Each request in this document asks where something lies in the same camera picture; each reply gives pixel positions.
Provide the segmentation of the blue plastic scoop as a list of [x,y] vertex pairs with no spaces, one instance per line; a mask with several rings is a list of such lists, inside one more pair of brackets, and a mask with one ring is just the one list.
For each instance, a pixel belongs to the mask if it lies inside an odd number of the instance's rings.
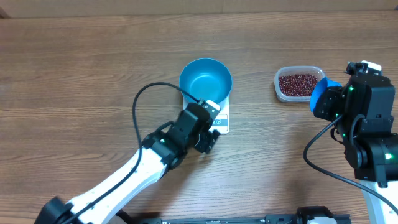
[[320,99],[321,95],[323,94],[323,92],[331,86],[341,86],[341,84],[330,80],[327,77],[322,78],[315,86],[315,88],[313,89],[312,95],[310,97],[310,102],[309,102],[309,106],[310,106],[310,110],[311,112],[314,112],[316,104],[318,102],[318,100]]

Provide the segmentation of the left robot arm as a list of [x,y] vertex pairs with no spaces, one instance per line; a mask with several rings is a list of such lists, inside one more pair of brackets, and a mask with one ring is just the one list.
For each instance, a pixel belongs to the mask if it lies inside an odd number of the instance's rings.
[[211,129],[219,112],[211,100],[189,103],[175,122],[147,135],[132,158],[96,187],[67,203],[58,197],[47,202],[36,223],[108,223],[138,193],[178,167],[189,149],[209,153],[220,135]]

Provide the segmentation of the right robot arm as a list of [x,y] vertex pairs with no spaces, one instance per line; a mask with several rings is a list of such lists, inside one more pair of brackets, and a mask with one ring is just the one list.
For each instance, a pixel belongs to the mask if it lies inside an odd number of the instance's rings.
[[345,86],[327,78],[310,100],[314,116],[338,132],[354,180],[316,166],[315,170],[362,190],[371,223],[397,223],[397,134],[391,131],[395,89],[389,79],[352,75]]

